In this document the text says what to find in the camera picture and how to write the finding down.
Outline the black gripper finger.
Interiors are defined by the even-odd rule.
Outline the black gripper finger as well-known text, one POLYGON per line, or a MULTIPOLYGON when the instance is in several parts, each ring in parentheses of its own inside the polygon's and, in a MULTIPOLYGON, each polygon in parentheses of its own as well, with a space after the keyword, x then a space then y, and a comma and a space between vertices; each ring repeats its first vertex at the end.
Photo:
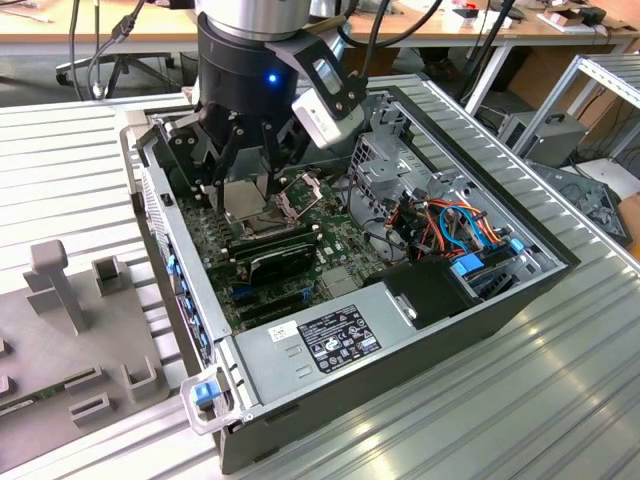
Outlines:
POLYGON ((169 133, 168 146, 176 169, 186 182, 190 193, 202 204, 208 203, 215 210, 224 209, 224 181, 233 165, 243 139, 243 129, 232 125, 227 143, 215 156, 206 150, 203 160, 196 162, 192 153, 198 143, 195 123, 169 133))
POLYGON ((297 118, 291 118, 283 127, 282 139, 272 122, 261 122, 263 143, 260 150, 261 165, 264 170, 259 175, 259 189, 262 193, 278 191, 277 175, 288 165, 297 165, 310 145, 310 136, 297 118))

